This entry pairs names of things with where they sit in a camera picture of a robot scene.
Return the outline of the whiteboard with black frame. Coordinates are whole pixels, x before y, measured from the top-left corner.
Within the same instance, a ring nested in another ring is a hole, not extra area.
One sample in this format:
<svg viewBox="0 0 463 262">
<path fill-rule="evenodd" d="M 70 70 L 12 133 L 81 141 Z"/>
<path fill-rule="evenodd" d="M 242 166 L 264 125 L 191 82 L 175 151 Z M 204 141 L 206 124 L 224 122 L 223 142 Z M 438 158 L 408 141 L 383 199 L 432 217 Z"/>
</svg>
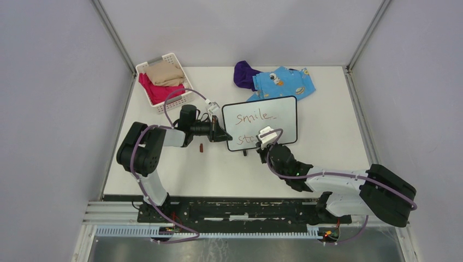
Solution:
<svg viewBox="0 0 463 262">
<path fill-rule="evenodd" d="M 233 138 L 227 142 L 231 152 L 255 148 L 259 132 L 266 127 L 283 130 L 278 140 L 281 144 L 298 140 L 298 107 L 294 96 L 227 104 L 222 107 L 222 116 L 225 131 Z"/>
</svg>

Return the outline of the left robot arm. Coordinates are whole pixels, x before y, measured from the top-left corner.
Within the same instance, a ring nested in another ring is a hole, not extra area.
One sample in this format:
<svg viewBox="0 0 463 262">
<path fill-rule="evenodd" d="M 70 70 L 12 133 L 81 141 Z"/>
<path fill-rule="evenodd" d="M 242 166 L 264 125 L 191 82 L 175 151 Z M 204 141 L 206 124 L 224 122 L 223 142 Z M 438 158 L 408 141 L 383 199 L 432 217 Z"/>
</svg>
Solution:
<svg viewBox="0 0 463 262">
<path fill-rule="evenodd" d="M 209 114 L 207 119 L 201 120 L 198 112 L 194 105 L 182 106 L 172 128 L 134 122 L 117 151 L 117 163 L 135 178 L 144 202 L 152 206 L 151 216 L 158 222 L 166 222 L 171 217 L 170 195 L 157 171 L 162 149 L 187 147 L 195 136 L 205 136 L 210 142 L 233 139 L 220 126 L 216 115 Z"/>
</svg>

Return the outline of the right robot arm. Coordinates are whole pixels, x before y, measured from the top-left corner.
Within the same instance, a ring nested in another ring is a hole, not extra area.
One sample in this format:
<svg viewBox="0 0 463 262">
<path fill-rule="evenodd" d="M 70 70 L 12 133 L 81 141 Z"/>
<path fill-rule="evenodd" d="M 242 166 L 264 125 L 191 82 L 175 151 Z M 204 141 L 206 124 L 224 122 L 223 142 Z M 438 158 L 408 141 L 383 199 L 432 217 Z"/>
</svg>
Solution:
<svg viewBox="0 0 463 262">
<path fill-rule="evenodd" d="M 296 160 L 285 145 L 256 146 L 261 162 L 291 189 L 320 193 L 315 214 L 323 223 L 342 216 L 376 216 L 403 228 L 417 209 L 416 189 L 383 165 L 360 171 L 326 170 Z"/>
</svg>

